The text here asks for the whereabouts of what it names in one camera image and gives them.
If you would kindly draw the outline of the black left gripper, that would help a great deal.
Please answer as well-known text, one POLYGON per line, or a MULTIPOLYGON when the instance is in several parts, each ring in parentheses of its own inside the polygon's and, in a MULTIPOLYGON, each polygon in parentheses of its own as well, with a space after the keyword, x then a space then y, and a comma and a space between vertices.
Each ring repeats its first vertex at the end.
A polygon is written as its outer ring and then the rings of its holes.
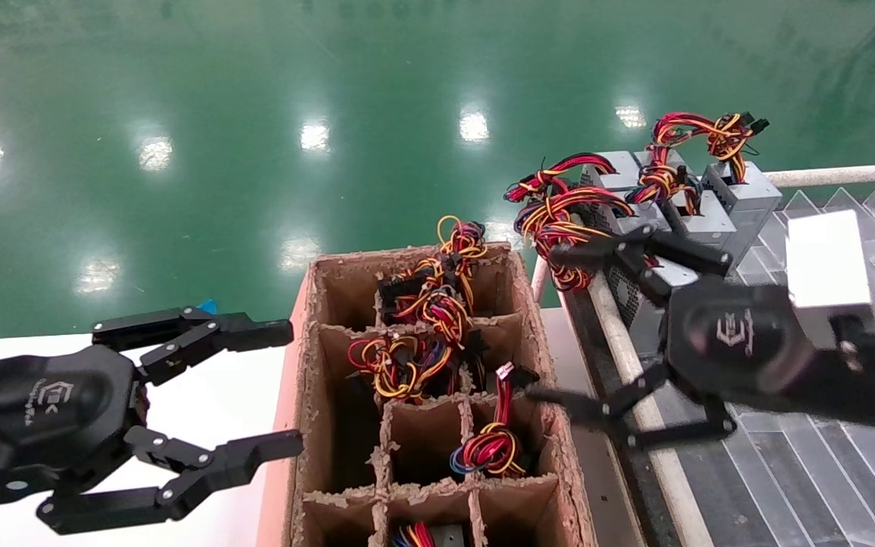
POLYGON ((209 451, 146 427, 145 384, 165 384, 222 351, 294 342, 289 320, 171 308, 101 320, 93 345, 66 356, 0 359, 0 504, 40 492, 38 518, 58 534, 183 520, 216 492, 249 485, 258 468, 299 456, 298 429, 234 439, 209 451), (139 371, 122 351, 150 347, 139 371), (133 456, 176 474, 163 487, 80 494, 133 456))

